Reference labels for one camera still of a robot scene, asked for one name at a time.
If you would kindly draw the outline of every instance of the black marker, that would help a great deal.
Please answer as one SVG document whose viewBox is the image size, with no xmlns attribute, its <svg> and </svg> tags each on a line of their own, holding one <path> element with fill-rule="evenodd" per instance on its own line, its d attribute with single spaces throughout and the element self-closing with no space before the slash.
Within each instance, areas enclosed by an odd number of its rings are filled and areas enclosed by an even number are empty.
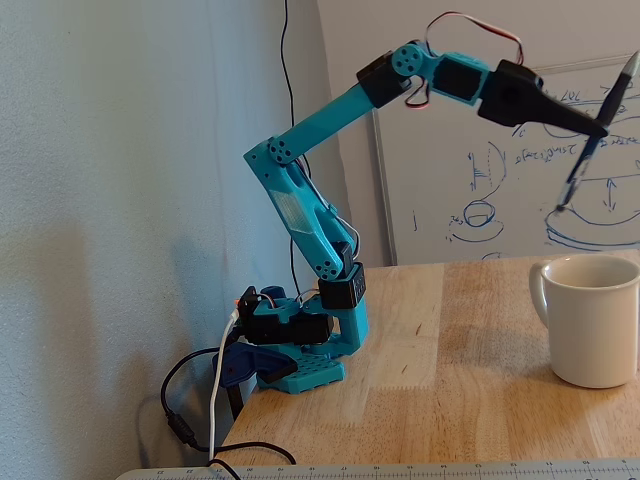
<svg viewBox="0 0 640 480">
<path fill-rule="evenodd" d="M 620 108 L 620 104 L 624 98 L 624 94 L 629 86 L 629 82 L 636 75 L 638 71 L 638 65 L 640 64 L 640 52 L 636 52 L 629 59 L 629 61 L 625 64 L 622 72 L 618 76 L 615 85 L 609 92 L 609 95 L 604 99 L 602 103 L 602 107 L 600 107 L 600 111 L 598 112 L 598 116 L 596 120 L 598 120 L 603 126 L 608 127 L 611 125 L 611 121 L 613 117 L 615 117 L 618 109 Z M 564 210 L 564 207 L 571 201 L 573 194 L 578 189 L 582 178 L 584 177 L 585 172 L 587 171 L 587 166 L 589 165 L 589 160 L 593 157 L 593 154 L 600 143 L 599 137 L 589 137 L 586 145 L 582 149 L 580 156 L 578 157 L 578 161 L 575 166 L 571 170 L 569 174 L 569 178 L 567 178 L 564 187 L 562 188 L 562 192 L 560 193 L 560 198 L 558 198 L 558 205 L 556 206 L 556 211 L 561 212 Z"/>
</svg>

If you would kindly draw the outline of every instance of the robotic arm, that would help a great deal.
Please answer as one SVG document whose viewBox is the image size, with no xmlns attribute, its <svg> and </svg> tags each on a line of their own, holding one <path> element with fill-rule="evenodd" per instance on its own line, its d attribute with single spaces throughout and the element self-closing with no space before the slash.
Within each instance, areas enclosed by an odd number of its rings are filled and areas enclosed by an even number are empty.
<svg viewBox="0 0 640 480">
<path fill-rule="evenodd" d="M 502 60 L 495 71 L 460 53 L 430 54 L 419 41 L 387 52 L 360 70 L 358 83 L 323 109 L 282 135 L 271 137 L 244 155 L 267 191 L 289 234 L 318 276 L 319 294 L 304 303 L 287 298 L 281 287 L 258 294 L 250 287 L 239 303 L 239 335 L 297 364 L 297 371 L 262 387 L 289 393 L 342 380 L 344 366 L 335 360 L 354 353 L 368 332 L 365 279 L 355 262 L 359 240 L 315 188 L 298 157 L 354 120 L 403 95 L 415 77 L 432 92 L 473 106 L 478 115 L 505 126 L 525 122 L 555 125 L 604 137 L 597 120 L 549 97 L 542 79 L 528 68 Z M 333 319 L 339 333 L 333 333 Z"/>
</svg>

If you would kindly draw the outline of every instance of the wooden tabletop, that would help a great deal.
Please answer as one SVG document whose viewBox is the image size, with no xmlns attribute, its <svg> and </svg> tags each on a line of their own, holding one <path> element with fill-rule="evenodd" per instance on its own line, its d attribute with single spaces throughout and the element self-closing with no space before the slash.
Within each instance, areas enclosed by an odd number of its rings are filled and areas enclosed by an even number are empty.
<svg viewBox="0 0 640 480">
<path fill-rule="evenodd" d="M 268 441 L 316 465 L 640 456 L 638 381 L 588 390 L 551 371 L 535 260 L 367 270 L 370 334 L 345 381 L 257 390 L 226 443 Z M 219 458 L 282 464 L 258 450 Z"/>
</svg>

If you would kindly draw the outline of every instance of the white mug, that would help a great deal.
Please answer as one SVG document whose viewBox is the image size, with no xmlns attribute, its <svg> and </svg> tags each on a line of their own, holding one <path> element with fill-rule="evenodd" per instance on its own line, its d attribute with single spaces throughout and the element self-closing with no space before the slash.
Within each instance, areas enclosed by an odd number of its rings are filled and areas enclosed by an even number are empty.
<svg viewBox="0 0 640 480">
<path fill-rule="evenodd" d="M 574 255 L 531 267 L 531 300 L 549 330 L 556 375 L 590 388 L 635 377 L 639 283 L 640 267 L 611 255 Z"/>
</svg>

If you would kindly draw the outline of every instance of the blue clamp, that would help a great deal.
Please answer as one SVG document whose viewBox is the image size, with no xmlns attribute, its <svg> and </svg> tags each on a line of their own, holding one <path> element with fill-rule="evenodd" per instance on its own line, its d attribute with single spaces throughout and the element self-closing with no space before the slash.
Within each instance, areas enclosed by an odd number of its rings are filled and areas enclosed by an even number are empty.
<svg viewBox="0 0 640 480">
<path fill-rule="evenodd" d="M 218 354 L 214 355 L 214 369 L 218 364 Z M 224 351 L 220 386 L 230 388 L 249 380 L 254 373 L 265 383 L 291 375 L 298 371 L 297 362 L 284 353 L 275 352 L 248 343 L 236 342 Z"/>
</svg>

